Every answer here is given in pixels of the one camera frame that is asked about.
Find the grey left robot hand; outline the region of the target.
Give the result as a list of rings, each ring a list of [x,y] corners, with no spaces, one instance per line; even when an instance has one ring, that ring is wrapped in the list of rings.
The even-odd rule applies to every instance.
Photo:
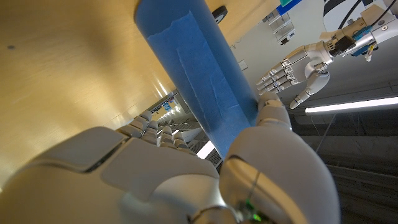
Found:
[[[274,65],[256,82],[258,94],[280,93],[305,82],[304,90],[290,104],[290,109],[295,109],[326,86],[330,80],[327,67],[332,61],[333,57],[326,50],[323,41],[303,45]]]

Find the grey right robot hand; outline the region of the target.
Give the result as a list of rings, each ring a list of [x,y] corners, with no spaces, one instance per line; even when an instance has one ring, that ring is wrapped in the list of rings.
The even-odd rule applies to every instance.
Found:
[[[285,106],[262,95],[220,169],[169,128],[83,131],[1,188],[2,223],[339,223],[338,192]]]

